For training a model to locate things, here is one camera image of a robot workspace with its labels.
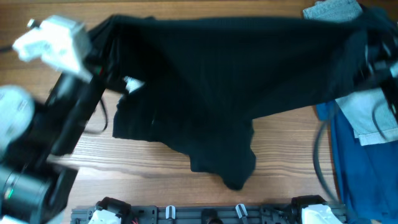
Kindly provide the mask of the black shorts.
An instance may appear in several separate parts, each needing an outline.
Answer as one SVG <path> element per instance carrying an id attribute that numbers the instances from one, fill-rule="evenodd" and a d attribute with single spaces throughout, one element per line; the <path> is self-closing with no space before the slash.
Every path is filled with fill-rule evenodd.
<path id="1" fill-rule="evenodd" d="M 113 136 L 162 142 L 232 190 L 253 173 L 256 118 L 339 98 L 361 81 L 368 29 L 294 18 L 155 20 L 115 15 L 90 30 L 123 96 Z"/>

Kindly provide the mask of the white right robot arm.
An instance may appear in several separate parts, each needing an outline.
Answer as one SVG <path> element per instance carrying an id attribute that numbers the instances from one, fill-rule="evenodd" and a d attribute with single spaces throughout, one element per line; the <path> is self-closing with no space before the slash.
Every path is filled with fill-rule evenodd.
<path id="1" fill-rule="evenodd" d="M 387 107 L 397 119 L 397 24 L 377 8 L 367 8 L 361 18 L 369 19 L 376 29 L 369 35 L 368 72 L 381 80 L 379 86 Z"/>

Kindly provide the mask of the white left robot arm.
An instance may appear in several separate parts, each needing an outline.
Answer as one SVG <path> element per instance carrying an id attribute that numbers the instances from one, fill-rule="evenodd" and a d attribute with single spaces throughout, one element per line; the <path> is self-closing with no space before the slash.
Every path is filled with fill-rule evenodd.
<path id="1" fill-rule="evenodd" d="M 47 223 L 66 208 L 77 176 L 48 157 L 73 152 L 105 87 L 85 67 L 92 45 L 82 22 L 30 21 L 12 48 L 61 75 L 44 103 L 19 86 L 1 87 L 1 222 Z"/>

